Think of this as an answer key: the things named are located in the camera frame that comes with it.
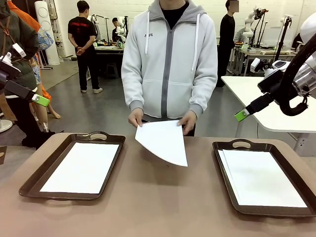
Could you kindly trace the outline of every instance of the sheet of paper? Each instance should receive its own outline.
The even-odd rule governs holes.
[[[119,145],[75,143],[41,192],[98,194]]]
[[[270,153],[223,150],[220,157],[239,205],[307,207]]]
[[[188,166],[179,121],[149,122],[138,127],[136,141],[157,157],[175,165]]]

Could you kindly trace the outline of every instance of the hand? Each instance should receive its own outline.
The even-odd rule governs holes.
[[[85,50],[82,47],[78,47],[77,55],[80,56],[85,52]]]
[[[184,125],[183,135],[186,136],[194,129],[197,122],[197,116],[193,111],[188,111],[187,114],[178,122],[178,126]]]
[[[128,117],[128,122],[134,127],[143,126],[142,119],[144,116],[144,111],[140,108],[136,108]]]

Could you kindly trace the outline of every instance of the jacket hood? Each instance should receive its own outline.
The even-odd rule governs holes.
[[[4,19],[11,15],[10,8],[6,0],[0,0],[0,19]]]
[[[188,8],[184,11],[182,17],[180,18],[180,21],[185,22],[197,22],[197,16],[200,14],[201,16],[203,14],[206,14],[206,11],[203,9],[202,6],[196,6],[191,0],[186,0],[186,2],[189,3]],[[152,20],[158,20],[161,18],[164,18],[163,12],[160,7],[159,0],[155,0],[148,8],[148,11],[150,12],[149,19]]]

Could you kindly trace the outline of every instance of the brown table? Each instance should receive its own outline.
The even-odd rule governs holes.
[[[228,198],[212,142],[185,138],[189,167],[160,160],[128,137],[103,196],[96,201],[45,201],[18,189],[61,144],[58,134],[0,189],[1,237],[313,237],[315,219],[238,214]],[[316,176],[291,148],[272,143],[316,193]]]

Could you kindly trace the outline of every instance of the white round base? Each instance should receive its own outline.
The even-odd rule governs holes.
[[[10,120],[0,120],[0,132],[5,132],[13,126]]]

